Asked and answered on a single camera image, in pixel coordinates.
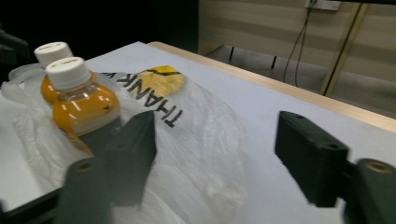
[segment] wooden trim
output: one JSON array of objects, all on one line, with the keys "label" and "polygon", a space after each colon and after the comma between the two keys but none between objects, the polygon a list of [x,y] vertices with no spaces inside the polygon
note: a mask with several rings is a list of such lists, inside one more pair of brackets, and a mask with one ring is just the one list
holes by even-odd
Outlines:
[{"label": "wooden trim", "polygon": [[320,94],[325,96],[330,96],[335,84],[340,77],[343,66],[347,60],[347,55],[349,53],[350,47],[358,34],[361,22],[364,19],[364,15],[367,12],[368,4],[357,4],[353,7],[348,21],[348,26],[346,27],[342,38],[340,39],[340,45],[337,48],[337,54],[332,60],[332,65],[329,68],[329,73],[326,75]]},{"label": "wooden trim", "polygon": [[186,59],[194,61],[196,63],[200,63],[205,66],[213,67],[217,70],[220,70],[221,72],[225,72],[225,73],[228,73],[228,74],[236,76],[236,77],[241,77],[248,81],[260,84],[260,85],[264,86],[265,88],[270,88],[275,91],[280,91],[280,92],[286,93],[290,96],[297,97],[297,98],[307,101],[309,103],[330,109],[332,111],[335,111],[342,115],[348,116],[350,118],[357,119],[357,120],[366,122],[368,124],[371,124],[375,127],[396,133],[396,119],[391,119],[386,116],[379,115],[374,112],[356,107],[354,105],[348,105],[343,102],[339,102],[334,99],[313,93],[311,91],[299,89],[299,88],[293,87],[291,85],[285,84],[283,82],[276,81],[269,77],[263,77],[258,74],[249,72],[247,70],[234,67],[227,63],[221,63],[221,62],[206,58],[204,56],[201,56],[201,55],[198,55],[195,53],[191,53],[184,49],[178,49],[178,48],[172,47],[170,45],[166,45],[161,42],[150,42],[150,43],[148,43],[148,45],[150,45],[156,49],[161,49],[166,52],[175,54],[177,56],[186,58]]}]

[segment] wall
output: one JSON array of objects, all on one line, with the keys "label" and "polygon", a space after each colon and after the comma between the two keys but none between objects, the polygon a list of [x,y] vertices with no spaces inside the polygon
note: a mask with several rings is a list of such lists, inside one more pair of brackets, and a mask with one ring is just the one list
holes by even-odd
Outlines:
[{"label": "wall", "polygon": [[[305,0],[201,0],[199,52],[229,45],[289,58],[304,24],[304,5]],[[342,72],[395,82],[396,6],[343,2],[337,11],[313,10],[301,61],[329,68],[324,95],[331,95]]]}]

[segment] orange juice bottle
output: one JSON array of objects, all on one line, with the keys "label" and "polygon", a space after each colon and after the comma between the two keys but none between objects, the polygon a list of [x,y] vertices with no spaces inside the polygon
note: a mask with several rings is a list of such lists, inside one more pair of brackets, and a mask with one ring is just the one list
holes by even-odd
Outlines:
[{"label": "orange juice bottle", "polygon": [[[59,41],[52,42],[45,45],[42,45],[35,49],[34,51],[35,57],[40,63],[43,70],[47,67],[48,64],[53,63],[57,60],[66,57],[72,57],[73,53],[67,43]],[[96,79],[96,75],[92,73],[93,79]],[[44,79],[41,83],[41,95],[44,100],[52,105],[54,100],[58,97],[59,92],[57,92],[50,83],[50,80],[47,75],[44,76]]]},{"label": "orange juice bottle", "polygon": [[92,81],[91,71],[80,57],[50,63],[46,72],[59,92],[52,106],[53,120],[76,148],[94,156],[97,142],[103,143],[120,130],[117,95]]}]

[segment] clear plastic bag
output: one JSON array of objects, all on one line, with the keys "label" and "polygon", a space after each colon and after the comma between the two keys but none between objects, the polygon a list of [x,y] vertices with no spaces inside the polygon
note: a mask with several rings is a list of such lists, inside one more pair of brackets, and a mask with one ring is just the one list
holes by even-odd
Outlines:
[{"label": "clear plastic bag", "polygon": [[[155,111],[158,153],[143,202],[140,209],[113,207],[116,223],[237,223],[247,196],[246,131],[231,108],[168,65],[137,74],[97,74],[119,97],[123,124]],[[24,92],[12,83],[2,89],[10,98]],[[37,99],[14,100],[27,104],[15,128],[30,164],[47,188],[60,187],[67,165],[86,155],[59,133]]]},{"label": "clear plastic bag", "polygon": [[43,73],[43,72],[44,69],[42,68],[40,63],[29,63],[12,69],[8,73],[8,80],[12,80],[15,78],[24,80],[27,77],[33,77],[36,76],[38,73]]}]

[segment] white table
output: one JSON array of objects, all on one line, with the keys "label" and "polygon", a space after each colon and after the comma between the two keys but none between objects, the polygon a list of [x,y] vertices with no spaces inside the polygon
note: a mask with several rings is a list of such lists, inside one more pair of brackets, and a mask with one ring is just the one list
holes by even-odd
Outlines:
[{"label": "white table", "polygon": [[[228,104],[247,129],[247,205],[241,223],[343,223],[343,201],[336,208],[316,208],[275,154],[280,110],[311,119],[351,148],[349,160],[371,158],[396,164],[396,120],[286,85],[272,79],[173,48],[163,43],[133,43],[89,59],[96,72],[135,73],[172,65]],[[11,126],[21,109],[0,97],[0,198],[6,210],[43,194],[21,154]]]}]

